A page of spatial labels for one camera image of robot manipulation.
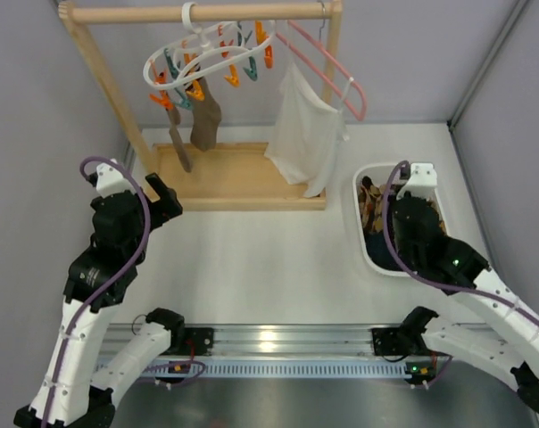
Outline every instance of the black bracket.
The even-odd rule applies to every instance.
[[[210,327],[187,327],[177,350],[167,350],[163,355],[188,357],[194,347],[195,356],[210,355],[214,346],[214,329]]]
[[[398,327],[373,328],[373,349],[380,357],[396,356],[430,356],[429,350],[422,340],[425,326],[434,317],[433,310],[416,307]]]

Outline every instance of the gray wall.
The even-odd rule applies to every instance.
[[[456,136],[500,272],[539,312],[539,0]]]
[[[232,0],[230,3],[250,2],[252,0]],[[151,5],[184,2],[83,0],[81,3]],[[219,4],[220,0],[199,3]],[[369,96],[367,120],[449,119],[513,4],[514,0],[344,0],[338,56]],[[303,23],[315,37],[319,25],[320,21]],[[101,26],[95,28],[94,33],[121,87],[128,90],[139,123],[165,124],[166,115],[149,100],[150,88],[141,74],[151,53],[187,34],[182,26]],[[276,88],[283,77],[287,56],[281,42],[277,41],[274,46],[276,66],[273,70],[259,67],[257,83],[242,74],[243,85],[233,88],[222,77],[222,71],[208,79],[227,124],[269,123],[275,119],[280,103]],[[309,44],[299,46],[304,52],[311,52]],[[310,71],[306,76],[319,91],[319,79],[313,78]],[[185,122],[190,121],[190,115],[186,114]]]
[[[79,162],[121,140],[52,4],[0,1],[0,427],[37,393],[67,266],[88,244]]]

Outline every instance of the wooden base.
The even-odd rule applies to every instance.
[[[157,144],[155,154],[162,180],[176,190],[190,211],[324,210],[325,192],[303,198],[307,185],[289,185],[266,158],[267,143],[217,144],[200,152],[185,144],[194,160],[186,173],[172,144]]]

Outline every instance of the wooden rod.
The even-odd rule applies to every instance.
[[[129,107],[127,99],[119,89],[119,85],[112,75],[111,70],[107,66],[107,63],[97,46],[96,41],[93,39],[89,28],[85,25],[77,24],[70,19],[70,15],[73,13],[73,2],[64,2],[59,6],[59,16],[63,21],[63,25],[69,31],[71,38],[77,45],[77,48],[81,52],[83,59],[87,63],[87,66],[95,76],[95,79],[112,109],[115,111],[115,115],[119,120],[120,126],[125,131],[125,135],[130,141],[131,146],[135,150],[138,158],[146,169],[147,173],[157,172],[156,159],[153,153],[146,145],[146,141],[141,134],[137,125],[135,115]]]
[[[325,3],[325,18],[333,5]],[[200,21],[317,20],[323,18],[321,3],[213,4],[192,6],[190,19]],[[97,7],[73,9],[70,19],[77,24],[125,24],[181,22],[182,7]]]
[[[333,10],[331,18],[329,20],[326,49],[331,54],[331,56],[336,58],[337,50],[339,47],[339,36],[341,34],[341,21],[343,18],[343,0],[333,0],[332,5]],[[327,60],[325,62],[325,69],[323,72],[325,76],[327,76],[331,81],[333,81],[333,77],[335,76],[335,64],[332,61]],[[331,104],[332,97],[333,90],[331,89],[331,86],[324,84],[321,99],[324,102]]]

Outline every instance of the white cloth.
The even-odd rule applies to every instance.
[[[303,196],[311,198],[325,188],[338,143],[347,139],[342,112],[315,94],[293,62],[280,92],[284,99],[265,155],[288,184],[307,183]]]

